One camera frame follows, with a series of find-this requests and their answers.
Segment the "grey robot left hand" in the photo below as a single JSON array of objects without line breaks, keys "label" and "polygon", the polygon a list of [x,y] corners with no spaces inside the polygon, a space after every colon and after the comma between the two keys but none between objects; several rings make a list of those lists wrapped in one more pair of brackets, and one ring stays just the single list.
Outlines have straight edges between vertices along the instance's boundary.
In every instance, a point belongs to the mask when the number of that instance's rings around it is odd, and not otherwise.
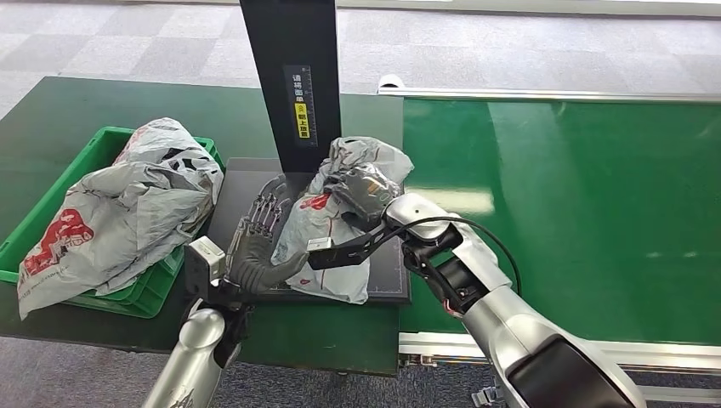
[{"label": "grey robot left hand", "polygon": [[295,252],[279,264],[271,262],[294,202],[284,174],[264,185],[237,225],[226,255],[224,281],[242,292],[260,294],[303,268],[308,258],[306,251]]}]

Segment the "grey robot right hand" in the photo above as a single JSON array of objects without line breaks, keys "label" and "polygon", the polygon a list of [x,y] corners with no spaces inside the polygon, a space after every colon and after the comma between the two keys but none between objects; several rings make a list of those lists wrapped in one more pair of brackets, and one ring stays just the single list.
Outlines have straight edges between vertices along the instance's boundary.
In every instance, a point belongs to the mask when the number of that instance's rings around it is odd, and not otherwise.
[{"label": "grey robot right hand", "polygon": [[401,186],[370,162],[330,174],[323,191],[346,206],[342,219],[364,232],[376,229],[386,207],[402,194]]}]

